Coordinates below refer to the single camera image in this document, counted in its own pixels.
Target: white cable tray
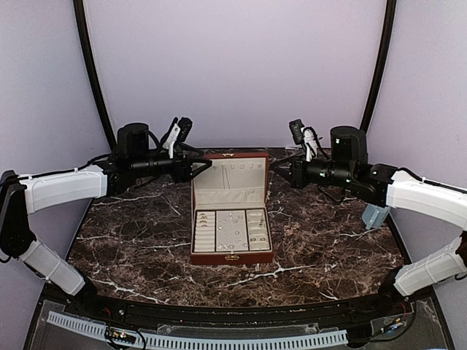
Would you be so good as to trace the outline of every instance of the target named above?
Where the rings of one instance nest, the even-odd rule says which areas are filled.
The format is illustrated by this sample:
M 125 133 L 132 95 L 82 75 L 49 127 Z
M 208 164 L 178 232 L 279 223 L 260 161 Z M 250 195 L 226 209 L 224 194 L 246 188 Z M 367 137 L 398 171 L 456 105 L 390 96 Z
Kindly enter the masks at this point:
M 104 337 L 106 325 L 101 322 L 89 322 L 70 315 L 50 311 L 47 323 L 84 335 L 85 337 L 106 341 Z M 133 347 L 135 349 L 142 349 L 143 343 L 138 333 L 131 331 L 127 333 L 136 337 L 136 343 Z M 241 340 L 178 338 L 145 332 L 142 332 L 142 334 L 146 338 L 147 350 L 308 350 L 324 349 L 329 346 L 348 343 L 346 330 L 287 338 Z M 125 342 L 114 342 L 130 345 Z

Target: wire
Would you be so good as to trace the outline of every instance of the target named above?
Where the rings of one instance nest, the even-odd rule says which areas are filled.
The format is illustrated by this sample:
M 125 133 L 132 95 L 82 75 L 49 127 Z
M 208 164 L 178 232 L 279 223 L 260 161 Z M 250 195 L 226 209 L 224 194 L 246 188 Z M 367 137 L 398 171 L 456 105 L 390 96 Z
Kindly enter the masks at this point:
M 149 184 L 152 184 L 155 180 L 159 179 L 160 176 L 154 176 L 151 180 L 147 180 L 146 182 L 143 182 L 141 184 L 138 184 L 137 186 L 133 187 L 135 190 L 138 190 L 140 188 L 146 187 Z
M 304 129 L 304 132 L 306 130 L 310 130 L 313 134 L 313 137 L 314 137 L 314 140 L 316 141 L 316 145 L 318 146 L 318 149 L 320 150 L 320 152 L 323 154 L 324 158 L 326 159 L 329 159 L 329 156 L 328 154 L 325 152 L 325 150 L 321 147 L 321 143 L 320 143 L 320 138 L 318 137 L 316 131 L 314 131 L 314 128 L 312 128 L 311 126 L 307 126 L 305 129 Z
M 467 279 L 467 273 L 464 276 L 459 277 L 459 274 L 454 276 L 456 281 L 462 281 L 463 279 Z
M 463 193 L 464 195 L 467 195 L 467 190 L 464 190 L 462 188 L 449 186 L 448 184 L 442 184 L 441 182 L 436 182 L 436 181 L 432 181 L 432 180 L 425 180 L 422 177 L 416 175 L 416 173 L 414 173 L 412 170 L 410 170 L 408 168 L 399 168 L 397 170 L 398 171 L 405 171 L 406 173 L 408 173 L 408 175 L 410 175 L 411 177 L 413 177 L 417 181 L 423 182 L 424 184 L 430 184 L 432 186 L 443 187 L 443 188 L 446 188 L 448 190 L 452 190 L 452 191 L 455 191 L 455 192 L 460 192 L 460 193 Z
M 323 188 L 318 185 L 317 186 L 317 189 L 318 191 L 320 191 L 323 195 L 325 195 L 326 197 L 330 198 L 334 203 L 336 204 L 342 204 L 342 202 L 344 201 L 345 199 L 345 188 L 342 188 L 342 194 L 341 194 L 341 197 L 340 199 L 336 199 L 334 198 L 332 195 L 330 195 L 329 193 L 327 193 L 326 191 L 323 190 Z
M 312 145 L 309 144 L 309 142 L 307 142 L 306 145 L 308 146 L 309 150 L 312 151 L 313 157 L 316 158 L 316 157 L 317 157 L 317 154 L 316 154 L 316 152 L 314 151 Z
M 107 343 L 107 344 L 110 345 L 110 347 L 112 347 L 112 348 L 115 349 L 115 350 L 123 350 L 123 349 L 126 350 L 126 349 L 129 349 L 129 348 L 130 348 L 130 346 L 124 346 L 124 345 L 120 346 L 120 345 L 116 344 L 116 343 L 112 340 L 112 338 L 106 338 L 106 340 L 110 342 L 110 344 L 109 344 L 109 343 Z
M 404 309 L 404 317 L 407 315 L 407 308 L 406 306 L 404 305 L 404 303 L 399 303 L 399 305 L 402 306 L 402 308 Z
M 414 312 L 412 313 L 411 319 L 406 323 L 404 330 L 402 330 L 399 334 L 397 334 L 397 336 L 392 337 L 392 338 L 385 338 L 385 339 L 374 339 L 374 337 L 377 337 L 378 335 L 381 335 L 381 334 L 373 334 L 371 337 L 367 337 L 367 338 L 361 338 L 361 339 L 349 338 L 348 340 L 350 343 L 364 343 L 364 342 L 385 343 L 389 341 L 394 341 L 396 339 L 399 339 L 402 335 L 406 334 L 409 331 L 409 329 L 412 327 L 412 325 L 415 322 L 416 316 L 417 316 L 417 304 L 415 303 Z
M 11 256 L 9 256 L 6 260 L 3 260 L 3 259 L 0 258 L 0 263 L 7 264 L 11 259 L 12 259 Z
M 77 308 L 79 311 L 83 312 L 86 316 L 90 317 L 91 319 L 95 319 L 96 316 L 95 315 L 91 315 L 89 314 L 88 312 L 84 311 L 82 308 L 80 308 L 76 303 L 73 303 L 72 304 L 75 308 Z M 106 314 L 109 314 L 109 316 L 111 315 L 110 313 L 110 310 L 108 308 L 103 308 L 101 311 L 106 311 Z M 120 321 L 117 321 L 117 320 L 114 320 L 112 318 L 112 316 L 110 316 L 110 321 L 115 323 L 115 324 L 119 324 L 120 326 L 123 326 L 125 328 L 129 328 L 130 330 L 133 330 L 134 332 L 138 333 L 138 335 L 141 337 L 141 340 L 143 342 L 143 347 L 142 347 L 142 350 L 146 350 L 146 347 L 147 347 L 147 341 L 146 341 L 146 338 L 143 336 L 143 334 L 139 331 L 139 330 L 135 330 L 134 329 L 134 326 L 131 326 L 129 324 L 126 324 L 124 322 L 120 322 Z
M 80 166 L 79 168 L 77 168 L 77 170 L 82 170 L 84 168 L 87 168 L 88 166 L 91 166 L 93 165 L 97 160 L 99 159 L 102 159 L 102 158 L 105 158 L 105 157 L 109 157 L 110 154 L 105 154 L 105 155 L 98 155 L 97 157 L 94 157 L 92 159 L 90 159 L 85 165 L 83 166 Z M 30 176 L 22 176 L 22 177 L 17 177 L 17 178 L 14 178 L 14 179 L 10 179 L 10 180 L 5 180 L 3 181 L 1 184 L 0 184 L 0 188 L 6 184 L 14 184 L 18 181 L 22 181 L 22 180 L 28 180 L 28 179 L 37 179 L 39 177 L 44 177 L 44 176 L 51 176 L 51 175 L 59 175 L 59 174 L 67 174 L 67 173 L 74 173 L 76 171 L 76 169 L 67 169 L 67 170 L 57 170 L 57 171 L 49 171 L 47 173 L 41 173 L 41 174 L 36 174 L 36 175 L 30 175 Z
M 148 130 L 148 131 L 147 131 L 147 134 L 148 134 L 149 137 L 153 140 L 156 149 L 159 149 L 159 148 L 162 147 L 162 145 L 161 145 L 161 143 L 159 142 L 158 138 L 156 137 L 156 135 L 154 135 L 154 133 L 153 133 L 151 130 Z
M 201 149 L 197 149 L 193 146 L 190 146 L 189 144 L 185 144 L 183 142 L 180 142 L 178 144 L 178 146 L 180 146 L 180 148 L 184 151 L 188 151 L 188 152 L 194 152 L 194 153 L 197 153 L 198 155 L 200 156 L 204 156 L 204 151 L 202 151 Z

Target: open lid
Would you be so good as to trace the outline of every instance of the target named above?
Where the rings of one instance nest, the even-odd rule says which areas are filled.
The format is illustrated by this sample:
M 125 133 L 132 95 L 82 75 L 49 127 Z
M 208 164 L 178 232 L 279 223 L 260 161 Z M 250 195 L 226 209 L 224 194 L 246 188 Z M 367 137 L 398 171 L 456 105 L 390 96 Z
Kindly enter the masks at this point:
M 206 158 L 212 159 L 212 166 L 193 180 L 196 208 L 264 206 L 268 153 L 229 153 Z

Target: jewelry compartment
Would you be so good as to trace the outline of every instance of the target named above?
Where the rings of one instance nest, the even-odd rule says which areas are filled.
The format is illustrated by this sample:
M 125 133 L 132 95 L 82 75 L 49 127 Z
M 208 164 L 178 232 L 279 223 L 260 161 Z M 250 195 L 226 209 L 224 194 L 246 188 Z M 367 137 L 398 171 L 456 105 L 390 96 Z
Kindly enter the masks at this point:
M 192 183 L 194 265 L 270 263 L 268 154 L 211 155 Z

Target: gold clasp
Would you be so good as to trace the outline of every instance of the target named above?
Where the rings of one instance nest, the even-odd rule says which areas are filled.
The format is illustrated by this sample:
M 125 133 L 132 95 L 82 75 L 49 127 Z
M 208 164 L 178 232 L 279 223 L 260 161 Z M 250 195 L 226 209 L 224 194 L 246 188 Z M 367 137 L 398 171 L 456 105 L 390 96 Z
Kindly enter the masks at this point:
M 238 255 L 227 255 L 227 256 L 225 257 L 225 259 L 226 259 L 227 261 L 235 261 L 235 260 L 239 260 L 240 257 L 239 257 Z

